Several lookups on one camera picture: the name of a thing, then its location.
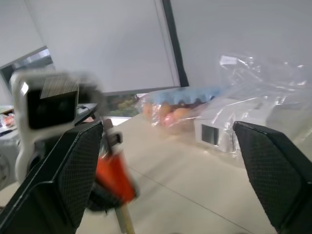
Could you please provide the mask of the white roller blind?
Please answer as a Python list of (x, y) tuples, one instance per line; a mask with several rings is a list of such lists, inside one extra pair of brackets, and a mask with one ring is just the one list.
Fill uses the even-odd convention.
[(108, 93), (180, 85), (161, 0), (25, 0), (57, 69)]

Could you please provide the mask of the orange hex key holder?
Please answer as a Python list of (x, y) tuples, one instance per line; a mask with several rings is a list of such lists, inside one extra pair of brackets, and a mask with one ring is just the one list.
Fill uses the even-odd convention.
[(122, 205), (138, 197), (138, 187), (127, 169), (122, 150), (112, 147), (100, 155), (94, 191), (102, 200), (113, 198)]

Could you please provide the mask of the blue egg tray in bag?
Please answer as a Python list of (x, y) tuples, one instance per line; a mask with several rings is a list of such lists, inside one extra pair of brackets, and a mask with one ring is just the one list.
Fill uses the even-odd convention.
[(194, 130), (194, 119), (220, 95), (219, 87), (182, 87), (152, 91), (140, 97), (136, 109), (153, 127), (168, 134)]

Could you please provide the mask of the black window frame post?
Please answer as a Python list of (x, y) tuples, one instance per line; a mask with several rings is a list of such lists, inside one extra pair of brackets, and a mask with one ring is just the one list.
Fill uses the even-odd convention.
[(188, 87), (189, 81), (188, 81), (187, 74), (184, 69), (183, 57), (182, 57), (180, 43), (179, 43), (177, 31), (176, 31), (176, 23), (175, 23), (175, 18), (173, 14), (171, 0), (161, 0), (161, 1), (162, 1), (164, 15), (165, 15), (167, 26), (168, 26), (172, 48), (173, 48), (180, 86)]

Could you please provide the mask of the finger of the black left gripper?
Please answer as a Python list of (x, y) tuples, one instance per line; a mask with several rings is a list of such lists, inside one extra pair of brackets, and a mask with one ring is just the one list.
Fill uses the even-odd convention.
[(92, 212), (109, 212), (112, 209), (119, 208), (121, 201), (105, 187), (99, 184), (93, 184), (88, 199), (88, 209)]

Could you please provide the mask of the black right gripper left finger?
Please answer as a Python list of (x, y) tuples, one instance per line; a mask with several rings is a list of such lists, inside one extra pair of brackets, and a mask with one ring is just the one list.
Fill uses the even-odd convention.
[(65, 132), (0, 213), (0, 234), (75, 234), (95, 180), (100, 121)]

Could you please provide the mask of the white box with square window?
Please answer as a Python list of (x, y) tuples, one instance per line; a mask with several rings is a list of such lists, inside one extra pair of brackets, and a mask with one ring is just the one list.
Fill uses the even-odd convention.
[(219, 97), (204, 108), (194, 120), (195, 138), (202, 145), (237, 156), (241, 154), (236, 134), (235, 121), (266, 126), (282, 130), (285, 120), (293, 107), (281, 97)]

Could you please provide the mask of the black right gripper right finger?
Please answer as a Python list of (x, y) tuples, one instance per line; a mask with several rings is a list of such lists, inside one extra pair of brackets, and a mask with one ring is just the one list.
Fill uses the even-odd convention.
[(312, 234), (312, 162), (281, 132), (236, 121), (250, 184), (278, 234)]

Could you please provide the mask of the long silver hex key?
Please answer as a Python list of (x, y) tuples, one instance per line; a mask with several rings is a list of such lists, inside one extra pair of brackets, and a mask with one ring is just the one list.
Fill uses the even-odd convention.
[(122, 234), (136, 234), (127, 204), (115, 209), (116, 217)]

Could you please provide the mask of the orange packet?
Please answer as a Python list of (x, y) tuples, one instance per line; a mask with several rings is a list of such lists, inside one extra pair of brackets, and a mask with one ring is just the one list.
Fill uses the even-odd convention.
[(0, 130), (16, 129), (16, 122), (14, 115), (0, 114)]

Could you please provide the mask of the clear plastic bag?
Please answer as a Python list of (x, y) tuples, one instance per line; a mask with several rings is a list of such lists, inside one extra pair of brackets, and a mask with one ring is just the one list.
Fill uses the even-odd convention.
[(220, 66), (231, 85), (216, 98), (280, 97), (293, 104), (279, 132), (312, 160), (312, 76), (305, 67), (246, 56), (222, 56)]

